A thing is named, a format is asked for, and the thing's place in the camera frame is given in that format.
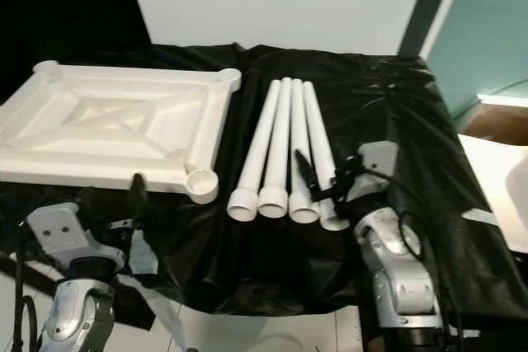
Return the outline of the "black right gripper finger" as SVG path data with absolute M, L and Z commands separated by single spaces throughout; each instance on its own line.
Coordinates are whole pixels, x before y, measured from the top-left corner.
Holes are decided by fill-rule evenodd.
M 301 149 L 295 149 L 294 154 L 298 173 L 305 183 L 306 190 L 309 192 L 310 201 L 318 202 L 321 199 L 327 198 L 324 194 L 324 189 L 321 189 L 319 185 L 319 180 L 312 162 L 304 155 Z

